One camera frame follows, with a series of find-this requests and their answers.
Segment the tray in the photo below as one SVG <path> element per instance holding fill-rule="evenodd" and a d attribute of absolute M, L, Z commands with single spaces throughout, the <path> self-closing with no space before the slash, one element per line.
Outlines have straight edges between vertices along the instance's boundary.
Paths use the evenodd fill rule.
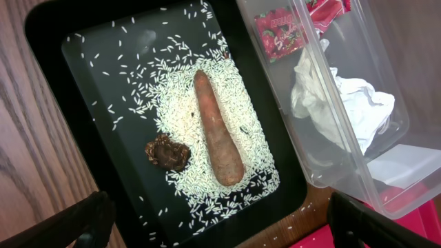
<path fill-rule="evenodd" d="M 114 61 L 120 53 L 116 49 L 122 25 L 127 34 L 140 27 L 157 26 L 154 28 L 156 44 L 164 43 L 167 37 L 177 33 L 185 34 L 185 42 L 188 44 L 200 43 L 200 33 L 205 32 L 201 21 L 199 28 L 193 25 L 188 28 L 169 25 L 181 23 L 187 18 L 181 14 L 184 6 L 189 9 L 198 6 L 200 9 L 200 1 L 163 1 L 159 5 L 132 0 L 59 0 L 37 6 L 25 23 L 29 44 L 97 185 L 107 191 L 116 203 L 116 224 L 129 247 L 139 247 L 139 244 L 171 247 L 176 242 L 180 247 L 231 247 L 290 214 L 305 199 L 305 178 L 236 2 L 207 3 L 216 21 L 206 21 L 206 24 L 216 31 L 220 30 L 226 39 L 274 157 L 280 185 L 273 194 L 226 220 L 208 226 L 197 236 L 193 235 L 195 227 L 189 229 L 187 226 L 192 219 L 187 201 L 183 197 L 174 196 L 174 187 L 164 180 L 165 172 L 150 165 L 143 151 L 145 144 L 157 135 L 154 122 L 142 122 L 138 116 L 125 115 L 112 131 L 112 121 L 115 120 L 107 113 L 108 104 L 105 103 L 109 103 L 109 99 L 120 98 L 121 94 L 116 93 L 123 92 L 126 87 L 115 87 L 116 84 L 112 82 L 115 78 L 112 76 L 108 80 L 112 87 L 100 86 L 102 82 L 92 73 L 90 61 L 95 62 L 94 56 L 100 53 L 100 59 L 105 62 L 95 63 L 93 69 L 106 66 L 111 68 L 109 73 L 117 72 L 119 68 L 115 65 L 119 64 Z M 167 8 L 170 13 L 164 16 L 160 8 Z M 136 20 L 135 24 L 131 23 L 131 17 Z M 84 35 L 87 41 L 83 43 L 82 37 L 75 35 L 76 32 L 87 34 Z M 136 66 L 131 63 L 137 63 L 136 53 L 140 53 L 134 40 L 121 38 L 123 44 L 130 44 L 123 46 L 124 56 L 133 57 L 125 62 L 130 67 Z M 84 59 L 80 57 L 81 52 L 85 55 Z M 141 56 L 149 54 L 151 51 L 142 51 Z M 126 94 L 126 98 L 129 101 L 131 97 Z M 112 109 L 117 113 L 123 111 L 116 105 Z M 150 114 L 148 119 L 152 120 L 156 112 Z M 159 209 L 166 207 L 167 214 L 159 218 Z M 184 225 L 178 228 L 181 221 Z M 154 240 L 150 240 L 152 236 L 149 234 L 152 232 L 156 233 Z"/>

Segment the brown mushroom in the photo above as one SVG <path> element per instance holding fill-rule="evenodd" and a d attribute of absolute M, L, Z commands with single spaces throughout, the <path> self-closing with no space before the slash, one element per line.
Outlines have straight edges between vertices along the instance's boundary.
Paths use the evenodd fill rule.
<path fill-rule="evenodd" d="M 171 142 L 167 134 L 160 134 L 149 142 L 145 153 L 153 165 L 166 170 L 182 170 L 189 158 L 188 146 Z"/>

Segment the clear plastic container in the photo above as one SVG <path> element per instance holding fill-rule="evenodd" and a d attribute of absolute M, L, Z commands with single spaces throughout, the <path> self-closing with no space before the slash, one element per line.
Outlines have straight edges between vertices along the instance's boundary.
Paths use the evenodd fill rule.
<path fill-rule="evenodd" d="M 405 99 L 391 69 L 387 53 L 371 16 L 368 0 L 351 2 L 351 11 L 335 19 L 319 38 L 305 0 L 237 0 L 250 37 L 266 71 L 267 78 L 302 165 L 305 177 L 316 187 L 333 187 L 360 199 L 381 214 L 397 219 L 441 193 L 441 141 L 424 133 L 409 132 Z M 304 44 L 276 62 L 266 57 L 255 17 L 279 8 L 292 11 Z M 330 45 L 325 52 L 321 39 Z M 291 91 L 296 84 L 294 67 L 300 55 L 312 64 L 312 77 L 321 87 L 325 104 L 322 118 L 340 145 L 329 141 L 311 117 L 296 118 L 291 109 Z M 376 91 L 395 96 L 388 121 L 376 132 L 363 154 L 331 74 L 364 79 Z"/>

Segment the wooden table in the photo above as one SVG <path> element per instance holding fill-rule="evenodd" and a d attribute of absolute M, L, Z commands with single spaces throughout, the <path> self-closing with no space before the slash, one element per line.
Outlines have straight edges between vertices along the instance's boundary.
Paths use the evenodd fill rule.
<path fill-rule="evenodd" d="M 0 240 L 97 190 L 25 40 L 25 16 L 42 1 L 0 0 Z M 441 30 L 436 26 L 441 23 L 441 1 L 370 1 L 376 20 L 382 23 L 380 33 L 402 93 L 410 103 L 412 123 L 417 123 L 412 128 L 439 134 Z M 433 90 L 418 91 L 419 85 Z M 324 225 L 331 190 L 308 190 L 303 211 L 297 210 L 240 247 L 286 247 Z M 110 247 L 124 246 L 114 227 Z"/>

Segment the pink surface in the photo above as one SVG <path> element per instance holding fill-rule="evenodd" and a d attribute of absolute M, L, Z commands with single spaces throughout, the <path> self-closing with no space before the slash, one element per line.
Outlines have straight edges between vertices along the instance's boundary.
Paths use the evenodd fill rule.
<path fill-rule="evenodd" d="M 405 217 L 396 220 L 399 225 L 441 245 L 441 226 L 431 200 L 421 207 L 413 210 Z M 313 234 L 297 242 L 291 248 L 332 248 L 334 239 L 329 225 L 326 225 Z"/>

